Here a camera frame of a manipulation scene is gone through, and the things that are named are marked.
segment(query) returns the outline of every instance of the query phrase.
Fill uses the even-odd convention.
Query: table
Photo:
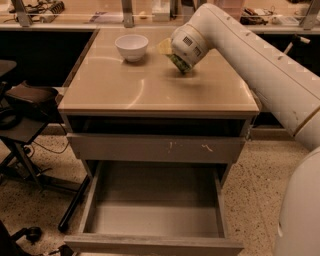
[[[174,29],[101,29],[58,107],[70,145],[92,178],[79,234],[65,239],[78,252],[236,255],[241,251],[241,244],[227,237],[221,186],[259,109],[246,83],[217,51],[186,75],[159,55],[157,43]],[[146,56],[136,63],[124,61],[114,46],[118,36],[128,33],[149,39]],[[169,175],[171,185],[157,176],[167,170],[175,177]],[[194,180],[197,170],[208,176]],[[202,192],[196,189],[208,179],[214,199],[210,186]],[[159,195],[154,188],[163,186],[147,185],[155,181],[163,181],[168,189]],[[181,204],[176,193],[184,198],[183,207],[172,208]],[[199,198],[208,204],[205,210]],[[155,204],[161,217],[152,210]],[[124,225],[130,228],[110,226],[121,216],[119,209],[126,209]],[[176,222],[177,216],[191,221],[192,227]],[[201,216],[212,216],[214,221],[206,223],[208,219]]]

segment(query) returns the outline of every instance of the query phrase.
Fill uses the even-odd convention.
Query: white bowl
[[[145,55],[148,43],[146,37],[136,34],[121,36],[115,41],[121,56],[130,62],[139,61]]]

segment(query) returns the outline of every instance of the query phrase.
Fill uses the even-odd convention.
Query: cabinet countertop
[[[255,115],[258,107],[241,77],[212,50],[187,74],[157,52],[174,27],[100,29],[59,105],[64,114],[172,113]],[[129,63],[118,53],[117,37],[137,33],[149,39],[142,60]]]

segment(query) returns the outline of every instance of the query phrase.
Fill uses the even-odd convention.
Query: speckled floor
[[[36,141],[51,150],[61,151],[67,140],[45,132]],[[54,154],[33,144],[32,160],[48,174],[80,182],[85,175],[81,162],[68,147]],[[0,145],[0,158],[6,148]],[[232,167],[223,188],[229,237],[242,241],[241,256],[271,256],[282,196],[297,163],[308,152],[281,130],[256,130],[245,144],[238,162]],[[23,227],[39,226],[41,240],[32,245],[24,237],[18,243],[30,254],[51,251],[63,244],[66,234],[74,234],[80,222],[84,202],[77,208],[65,234],[57,226],[73,194],[4,179],[0,184],[0,219],[10,234]]]

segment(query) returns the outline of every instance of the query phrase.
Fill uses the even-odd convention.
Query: empty drawer
[[[101,161],[76,252],[137,255],[237,255],[226,237],[223,198],[214,167]]]

